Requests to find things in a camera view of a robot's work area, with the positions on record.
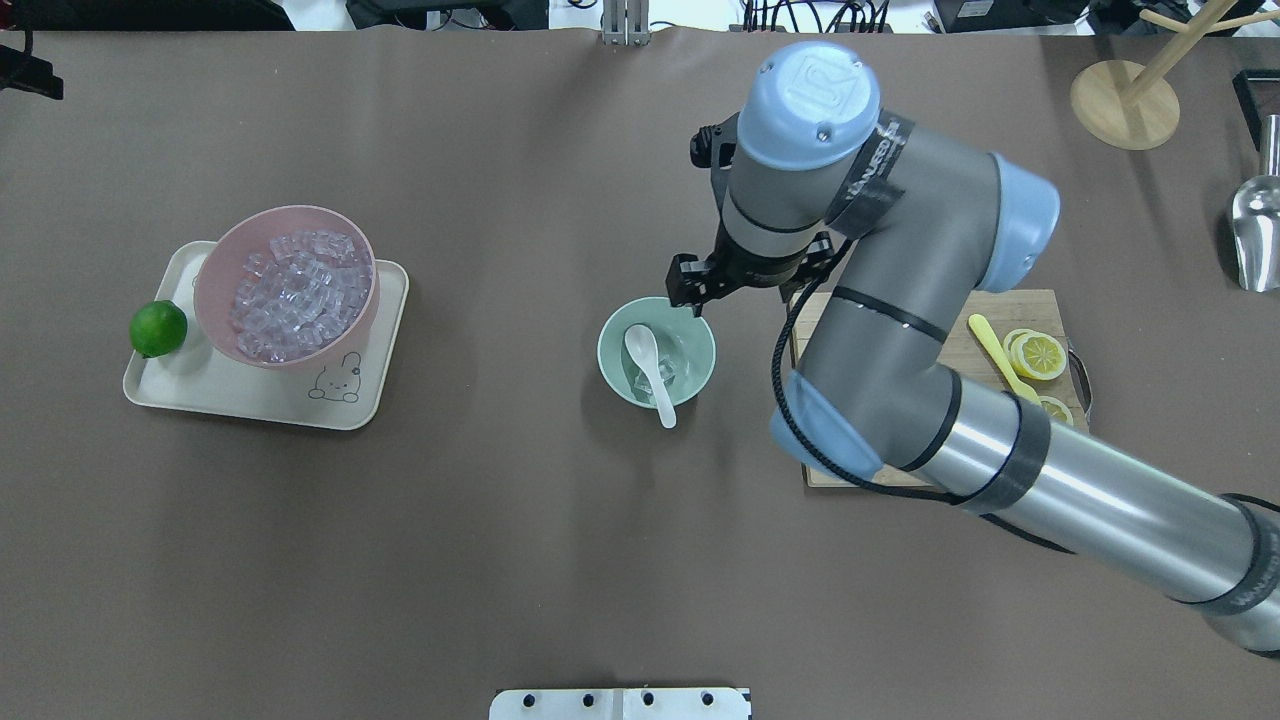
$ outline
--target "yellow spoon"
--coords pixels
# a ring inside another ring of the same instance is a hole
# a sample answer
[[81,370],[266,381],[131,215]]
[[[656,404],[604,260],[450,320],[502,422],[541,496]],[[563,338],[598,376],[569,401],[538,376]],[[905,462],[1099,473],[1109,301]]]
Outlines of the yellow spoon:
[[1000,347],[996,331],[991,329],[991,323],[987,322],[986,315],[978,313],[969,315],[969,329],[973,331],[982,348],[987,351],[987,356],[1000,368],[1000,374],[1005,375],[1005,383],[1009,384],[1009,389],[1039,406],[1039,395],[1032,386],[1018,379],[1018,375],[1014,374],[1014,368],[1009,364],[1009,356],[1005,355],[1005,348]]

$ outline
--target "tray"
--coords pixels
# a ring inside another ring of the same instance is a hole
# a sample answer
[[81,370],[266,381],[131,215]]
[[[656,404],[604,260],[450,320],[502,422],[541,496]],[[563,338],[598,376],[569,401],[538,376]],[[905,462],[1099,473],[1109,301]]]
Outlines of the tray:
[[[195,241],[179,247],[169,260],[156,300],[172,300],[193,319],[196,274],[214,245]],[[323,370],[264,370],[237,363],[214,350],[192,320],[186,342],[175,352],[151,359],[133,354],[124,370],[124,396],[146,407],[332,430],[360,428],[378,413],[408,295],[408,273],[397,263],[378,260],[378,282],[380,301],[369,337],[343,341],[346,347]],[[340,395],[333,392],[335,386],[342,388]]]
[[[805,302],[804,310],[796,318],[795,329],[791,333],[792,360],[799,359],[804,352],[809,338],[813,337],[814,328],[818,325],[818,318],[822,316],[822,311],[827,307],[828,300],[831,300],[829,292],[815,292]],[[1014,328],[1032,328],[1053,336],[1062,343],[1062,347],[1068,346],[1066,332],[1062,329],[1062,315],[1057,309],[1057,296],[1053,295],[1052,290],[1010,290],[1001,293],[973,292],[968,302],[965,302],[964,310],[960,311],[955,327],[951,328],[946,343],[942,345],[938,361],[959,372],[961,375],[995,389],[1006,389],[1005,380],[1001,378],[995,363],[987,357],[982,351],[982,346],[978,345],[973,333],[969,332],[968,320],[973,313],[986,315],[991,320],[992,329],[996,331],[997,337],[1005,337],[1005,333]],[[1062,373],[1047,383],[1036,380],[1028,380],[1028,383],[1036,388],[1036,392],[1051,395],[1066,404],[1075,419],[1075,429],[1085,433],[1089,432],[1088,420],[1079,395],[1075,392],[1075,384],[1071,382],[1070,372]],[[808,465],[801,465],[801,468],[804,468],[804,478],[809,487],[855,487],[841,479],[812,470]],[[873,482],[899,487],[927,484],[919,478],[888,466],[876,473]]]

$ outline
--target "metal bracket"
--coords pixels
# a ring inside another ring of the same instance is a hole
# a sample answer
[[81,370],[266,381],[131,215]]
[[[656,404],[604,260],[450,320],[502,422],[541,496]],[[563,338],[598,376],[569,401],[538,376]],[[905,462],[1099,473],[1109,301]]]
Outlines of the metal bracket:
[[605,45],[649,45],[649,0],[603,0],[600,40]]
[[489,720],[750,720],[745,688],[611,688],[503,691]]
[[0,81],[10,78],[9,87],[63,99],[63,78],[54,74],[54,65],[13,47],[0,45]]

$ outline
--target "lemon slice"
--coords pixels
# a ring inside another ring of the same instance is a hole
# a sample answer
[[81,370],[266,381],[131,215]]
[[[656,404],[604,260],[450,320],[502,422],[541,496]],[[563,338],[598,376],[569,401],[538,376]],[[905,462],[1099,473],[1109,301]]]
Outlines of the lemon slice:
[[1012,354],[1014,354],[1012,352],[1014,341],[1018,340],[1018,338],[1020,338],[1020,337],[1023,337],[1027,333],[1033,333],[1033,332],[1036,332],[1036,331],[1033,331],[1030,328],[1014,328],[1014,329],[1009,331],[1009,334],[1005,336],[1005,342],[1001,343],[1001,347],[1005,348],[1005,355],[1006,356],[1012,356]]
[[1068,425],[1075,425],[1075,418],[1071,416],[1071,410],[1065,402],[1056,397],[1048,395],[1041,396],[1041,407],[1048,413],[1048,416],[1057,420],[1059,423],[1066,423]]
[[1066,351],[1051,336],[1030,331],[1009,346],[1009,364],[1024,378],[1052,380],[1066,370]]

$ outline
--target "metal scoop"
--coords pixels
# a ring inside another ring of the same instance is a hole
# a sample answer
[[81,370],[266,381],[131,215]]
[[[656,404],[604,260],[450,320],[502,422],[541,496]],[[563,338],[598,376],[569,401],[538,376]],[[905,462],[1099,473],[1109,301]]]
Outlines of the metal scoop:
[[1280,115],[1267,115],[1258,141],[1262,168],[1231,201],[1231,232],[1240,287],[1266,292],[1280,286]]

